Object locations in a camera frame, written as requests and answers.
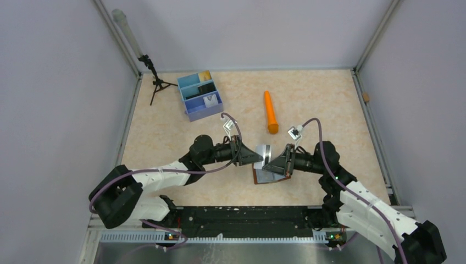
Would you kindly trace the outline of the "brown leather card holder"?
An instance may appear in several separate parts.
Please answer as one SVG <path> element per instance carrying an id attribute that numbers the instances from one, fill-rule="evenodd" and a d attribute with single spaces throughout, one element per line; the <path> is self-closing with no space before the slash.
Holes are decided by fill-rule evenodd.
<path id="1" fill-rule="evenodd" d="M 252 165 L 253 181 L 255 185 L 271 184 L 291 179 L 291 176 L 281 175 L 262 170 L 262 164 L 257 162 Z"/>

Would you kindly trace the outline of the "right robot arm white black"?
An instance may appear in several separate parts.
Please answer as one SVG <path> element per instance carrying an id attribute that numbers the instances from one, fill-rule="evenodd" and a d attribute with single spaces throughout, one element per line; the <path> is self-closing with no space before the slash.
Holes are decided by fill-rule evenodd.
<path id="1" fill-rule="evenodd" d="M 446 251 L 439 229 L 430 221 L 420 223 L 373 195 L 339 164 L 340 155 L 329 141 L 315 146 L 313 154 L 288 144 L 263 170 L 285 176 L 294 171 L 321 174 L 326 192 L 322 219 L 356 231 L 384 251 L 394 263 L 443 263 Z"/>

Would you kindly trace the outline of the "silver striped credit card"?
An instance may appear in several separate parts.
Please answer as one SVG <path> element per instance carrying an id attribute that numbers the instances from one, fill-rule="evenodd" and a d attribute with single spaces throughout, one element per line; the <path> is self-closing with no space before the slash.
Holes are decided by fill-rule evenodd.
<path id="1" fill-rule="evenodd" d="M 253 168 L 257 170 L 262 170 L 265 165 L 267 165 L 271 160 L 271 145 L 262 144 L 257 145 L 255 152 L 262 157 L 262 160 L 253 164 Z"/>

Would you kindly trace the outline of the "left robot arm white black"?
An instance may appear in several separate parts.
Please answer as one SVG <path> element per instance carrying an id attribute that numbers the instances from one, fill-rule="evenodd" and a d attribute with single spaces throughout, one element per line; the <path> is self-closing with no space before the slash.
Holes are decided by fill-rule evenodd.
<path id="1" fill-rule="evenodd" d="M 130 170 L 124 164 L 116 166 L 89 194 L 90 211 L 97 214 L 107 229 L 118 227 L 129 219 L 152 220 L 162 227 L 176 221 L 176 212 L 168 199 L 146 198 L 173 186 L 186 186 L 208 174 L 205 165 L 224 162 L 219 172 L 229 165 L 245 166 L 261 162 L 263 157 L 244 145 L 240 136 L 225 136 L 214 144 L 208 135 L 195 138 L 188 153 L 168 165 Z"/>

